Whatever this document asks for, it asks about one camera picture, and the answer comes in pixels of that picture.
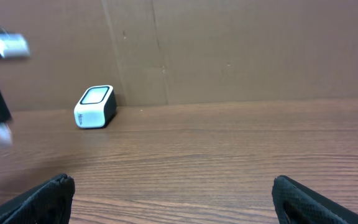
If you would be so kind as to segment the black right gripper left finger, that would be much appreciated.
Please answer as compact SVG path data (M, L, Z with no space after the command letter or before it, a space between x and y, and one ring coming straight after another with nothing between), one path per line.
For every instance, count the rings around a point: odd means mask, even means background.
M59 174L0 205L0 224L68 224L74 178Z

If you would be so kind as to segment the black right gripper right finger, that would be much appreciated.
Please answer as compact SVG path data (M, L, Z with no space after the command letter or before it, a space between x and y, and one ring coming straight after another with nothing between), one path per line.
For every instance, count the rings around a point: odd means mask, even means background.
M280 224L358 224L358 214L297 181L280 175L272 187Z

